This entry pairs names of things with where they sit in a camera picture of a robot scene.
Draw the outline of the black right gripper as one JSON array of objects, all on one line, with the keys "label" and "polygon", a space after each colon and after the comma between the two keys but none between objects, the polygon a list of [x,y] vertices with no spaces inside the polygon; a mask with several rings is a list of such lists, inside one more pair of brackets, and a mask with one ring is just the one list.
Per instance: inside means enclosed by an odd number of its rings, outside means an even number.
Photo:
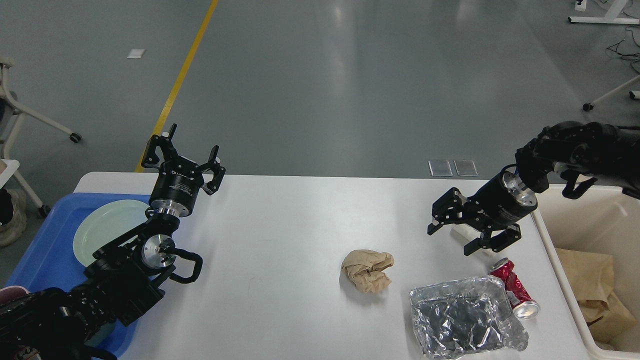
[{"label": "black right gripper", "polygon": [[[445,225],[466,224],[481,232],[479,237],[464,245],[465,256],[480,249],[500,253],[521,239],[521,226],[515,223],[537,207],[535,192],[517,174],[502,170],[471,197],[464,196],[457,187],[451,187],[434,201],[427,234],[434,235]],[[489,229],[502,231],[492,235]]]}]

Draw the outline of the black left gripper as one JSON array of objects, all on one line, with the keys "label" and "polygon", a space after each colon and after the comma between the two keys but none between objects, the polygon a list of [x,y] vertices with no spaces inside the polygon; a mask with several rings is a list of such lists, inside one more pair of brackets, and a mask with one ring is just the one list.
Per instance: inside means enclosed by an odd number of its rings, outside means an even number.
[{"label": "black left gripper", "polygon": [[[182,218],[194,212],[200,189],[208,196],[219,191],[226,167],[221,165],[218,158],[220,146],[214,145],[206,162],[197,164],[194,170],[187,170],[186,174],[181,173],[180,155],[172,143],[177,129],[178,125],[172,124],[169,132],[151,135],[142,151],[141,167],[158,172],[148,201],[151,209],[156,213],[164,211]],[[203,175],[208,172],[212,178],[204,181]]]}]

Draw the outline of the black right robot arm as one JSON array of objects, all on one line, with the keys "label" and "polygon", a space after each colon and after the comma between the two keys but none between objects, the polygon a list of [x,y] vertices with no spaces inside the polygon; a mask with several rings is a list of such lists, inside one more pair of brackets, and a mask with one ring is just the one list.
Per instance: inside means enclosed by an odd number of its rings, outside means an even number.
[{"label": "black right robot arm", "polygon": [[514,162],[504,166],[471,196],[451,187],[432,204],[427,234],[446,225],[464,224],[478,232],[462,250],[499,253],[522,237],[519,221],[538,207],[537,194],[550,187],[548,175],[559,173],[562,195],[579,199],[599,181],[619,187],[638,199],[640,145],[637,126],[592,121],[563,121],[545,127],[517,149]]}]

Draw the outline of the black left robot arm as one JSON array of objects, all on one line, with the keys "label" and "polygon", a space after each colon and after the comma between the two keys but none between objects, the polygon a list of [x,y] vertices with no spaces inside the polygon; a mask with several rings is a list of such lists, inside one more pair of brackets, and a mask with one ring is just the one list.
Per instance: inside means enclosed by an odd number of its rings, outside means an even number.
[{"label": "black left robot arm", "polygon": [[218,145],[203,164],[180,155],[172,142],[177,127],[146,144],[141,166],[158,171],[146,221],[96,249],[83,271],[86,280],[71,290],[49,287],[1,305],[3,360],[20,350],[37,351],[44,360],[114,360],[114,353],[89,345],[106,324],[137,321],[162,300],[166,280],[198,280],[202,256],[178,248],[172,236],[180,219],[194,212],[200,191],[219,190],[226,168]]}]

